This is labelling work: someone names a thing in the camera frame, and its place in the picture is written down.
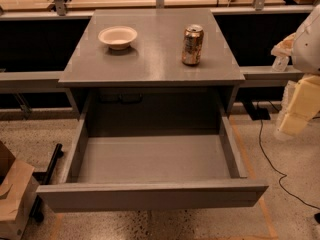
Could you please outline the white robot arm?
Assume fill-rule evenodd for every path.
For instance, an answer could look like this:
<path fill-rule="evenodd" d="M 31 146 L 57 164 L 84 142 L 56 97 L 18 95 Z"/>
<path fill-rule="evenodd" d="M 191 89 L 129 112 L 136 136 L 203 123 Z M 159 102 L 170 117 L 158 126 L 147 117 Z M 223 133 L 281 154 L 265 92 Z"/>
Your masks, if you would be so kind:
<path fill-rule="evenodd" d="M 293 67 L 303 73 L 289 81 L 283 93 L 275 136 L 296 137 L 320 111 L 320 5 L 314 7 L 297 30 L 275 45 L 271 54 L 290 56 Z"/>

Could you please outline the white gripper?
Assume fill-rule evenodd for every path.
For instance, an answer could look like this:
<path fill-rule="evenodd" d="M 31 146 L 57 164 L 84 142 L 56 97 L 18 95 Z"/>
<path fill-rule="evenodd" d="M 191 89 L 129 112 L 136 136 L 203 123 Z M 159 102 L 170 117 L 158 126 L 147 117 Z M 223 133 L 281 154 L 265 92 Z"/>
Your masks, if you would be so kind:
<path fill-rule="evenodd" d="M 295 34 L 292 33 L 276 44 L 271 54 L 290 56 Z M 274 136 L 281 141 L 298 135 L 320 111 L 320 76 L 304 75 L 298 82 L 289 80 L 284 88 L 281 110 L 276 120 Z"/>

